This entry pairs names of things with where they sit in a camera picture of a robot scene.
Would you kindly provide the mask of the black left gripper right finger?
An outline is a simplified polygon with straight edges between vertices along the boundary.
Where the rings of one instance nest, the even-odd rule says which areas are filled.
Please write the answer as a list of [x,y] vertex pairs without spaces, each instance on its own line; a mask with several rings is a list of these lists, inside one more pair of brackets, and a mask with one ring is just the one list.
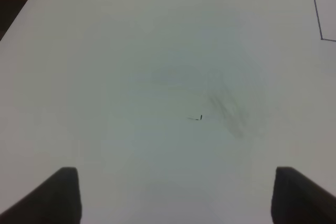
[[335,196],[292,167],[277,167],[273,223],[335,223]]

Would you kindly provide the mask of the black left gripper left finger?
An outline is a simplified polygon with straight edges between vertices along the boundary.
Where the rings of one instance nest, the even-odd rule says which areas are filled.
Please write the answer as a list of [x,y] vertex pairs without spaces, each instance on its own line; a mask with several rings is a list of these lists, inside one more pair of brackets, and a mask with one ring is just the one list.
[[82,203],[78,171],[63,167],[1,213],[1,223],[80,223]]

